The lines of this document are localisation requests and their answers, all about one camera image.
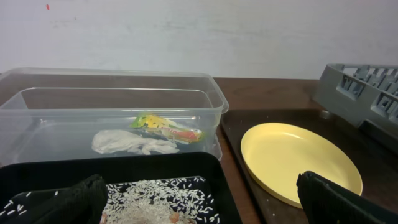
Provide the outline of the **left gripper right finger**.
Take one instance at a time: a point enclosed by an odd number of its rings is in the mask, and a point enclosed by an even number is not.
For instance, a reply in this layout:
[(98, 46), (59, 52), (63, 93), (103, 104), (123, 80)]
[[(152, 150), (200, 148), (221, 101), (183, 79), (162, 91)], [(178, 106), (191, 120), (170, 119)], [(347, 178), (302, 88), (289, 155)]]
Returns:
[(397, 214), (312, 172), (298, 175), (298, 197), (309, 224), (389, 224)]

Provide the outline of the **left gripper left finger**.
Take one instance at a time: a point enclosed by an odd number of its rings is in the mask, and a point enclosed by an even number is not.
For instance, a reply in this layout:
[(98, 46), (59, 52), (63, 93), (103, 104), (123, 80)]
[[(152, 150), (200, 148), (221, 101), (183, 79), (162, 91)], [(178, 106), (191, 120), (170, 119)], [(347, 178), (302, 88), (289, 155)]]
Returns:
[(6, 220), (5, 224), (100, 224), (107, 200), (106, 183), (96, 174)]

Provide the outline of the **yellow plate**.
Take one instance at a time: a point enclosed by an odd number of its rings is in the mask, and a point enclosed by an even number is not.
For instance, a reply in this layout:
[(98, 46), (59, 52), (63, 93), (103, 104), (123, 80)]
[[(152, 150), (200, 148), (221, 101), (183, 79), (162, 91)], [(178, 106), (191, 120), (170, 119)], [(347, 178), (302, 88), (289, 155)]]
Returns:
[(361, 195), (363, 181), (353, 161), (324, 137), (285, 123), (263, 123), (248, 129), (241, 154), (251, 177), (268, 193), (301, 208), (296, 182), (312, 171)]

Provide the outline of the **white napkin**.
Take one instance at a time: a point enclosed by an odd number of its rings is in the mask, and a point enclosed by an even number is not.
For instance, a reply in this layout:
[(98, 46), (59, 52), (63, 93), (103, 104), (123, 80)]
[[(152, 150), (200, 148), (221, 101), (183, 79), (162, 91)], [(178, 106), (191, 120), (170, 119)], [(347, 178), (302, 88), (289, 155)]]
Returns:
[(178, 153), (180, 150), (174, 142), (144, 138), (123, 130), (102, 130), (94, 135), (91, 148), (100, 154), (112, 154), (120, 151), (139, 155)]

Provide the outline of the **green snack wrapper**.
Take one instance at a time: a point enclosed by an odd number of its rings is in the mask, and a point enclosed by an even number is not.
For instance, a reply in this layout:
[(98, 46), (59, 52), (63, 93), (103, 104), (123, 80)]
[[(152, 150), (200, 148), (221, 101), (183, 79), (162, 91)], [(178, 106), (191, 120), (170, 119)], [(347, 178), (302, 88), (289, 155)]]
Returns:
[(130, 124), (130, 127), (142, 129), (148, 133), (163, 136), (168, 140), (177, 141), (181, 144), (201, 141), (205, 134), (200, 129), (188, 127), (154, 114), (137, 116)]

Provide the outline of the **black waste tray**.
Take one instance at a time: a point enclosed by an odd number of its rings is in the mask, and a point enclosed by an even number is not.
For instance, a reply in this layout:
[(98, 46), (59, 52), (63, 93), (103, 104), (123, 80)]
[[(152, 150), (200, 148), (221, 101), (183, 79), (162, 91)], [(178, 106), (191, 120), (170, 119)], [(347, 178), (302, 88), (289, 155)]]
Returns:
[(1, 168), (1, 206), (19, 193), (62, 189), (93, 174), (109, 184), (200, 176), (221, 223), (241, 223), (219, 160), (206, 152), (12, 164)]

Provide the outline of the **grey dishwasher rack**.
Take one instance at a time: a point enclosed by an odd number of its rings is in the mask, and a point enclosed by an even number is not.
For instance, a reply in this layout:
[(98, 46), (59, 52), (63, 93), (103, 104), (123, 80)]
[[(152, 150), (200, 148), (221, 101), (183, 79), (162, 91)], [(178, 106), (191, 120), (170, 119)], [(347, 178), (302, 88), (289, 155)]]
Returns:
[(397, 66), (326, 65), (313, 99), (397, 152)]

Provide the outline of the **brown serving tray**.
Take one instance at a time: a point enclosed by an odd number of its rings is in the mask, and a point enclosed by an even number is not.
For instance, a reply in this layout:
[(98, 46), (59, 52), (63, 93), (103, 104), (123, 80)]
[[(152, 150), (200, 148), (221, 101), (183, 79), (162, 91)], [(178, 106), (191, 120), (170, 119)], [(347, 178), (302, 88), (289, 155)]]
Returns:
[(221, 126), (263, 223), (307, 223), (303, 210), (263, 190), (249, 175), (240, 153), (241, 139), (262, 123), (287, 123), (317, 133), (338, 146), (356, 165), (363, 180), (362, 196), (397, 211), (397, 155), (367, 137), (344, 119), (317, 109), (231, 110)]

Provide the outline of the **rice and food scraps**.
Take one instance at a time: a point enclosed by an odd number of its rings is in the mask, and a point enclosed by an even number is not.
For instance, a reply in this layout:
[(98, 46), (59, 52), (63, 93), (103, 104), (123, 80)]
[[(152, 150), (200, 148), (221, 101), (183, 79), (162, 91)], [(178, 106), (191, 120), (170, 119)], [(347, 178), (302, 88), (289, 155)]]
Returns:
[[(101, 223), (221, 223), (206, 186), (202, 177), (106, 183), (108, 200)], [(17, 194), (1, 206), (1, 223), (67, 188)]]

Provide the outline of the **clear plastic bin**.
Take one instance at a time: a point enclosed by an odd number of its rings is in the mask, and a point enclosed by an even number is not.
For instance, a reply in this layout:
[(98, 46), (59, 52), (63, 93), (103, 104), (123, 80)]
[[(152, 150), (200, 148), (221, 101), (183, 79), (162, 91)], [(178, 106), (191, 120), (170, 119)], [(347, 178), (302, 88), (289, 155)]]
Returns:
[(216, 129), (228, 108), (203, 73), (15, 68), (1, 75), (1, 165), (99, 158), (91, 143), (102, 130), (168, 140), (130, 127), (143, 114), (202, 130), (201, 141), (173, 142), (221, 158)]

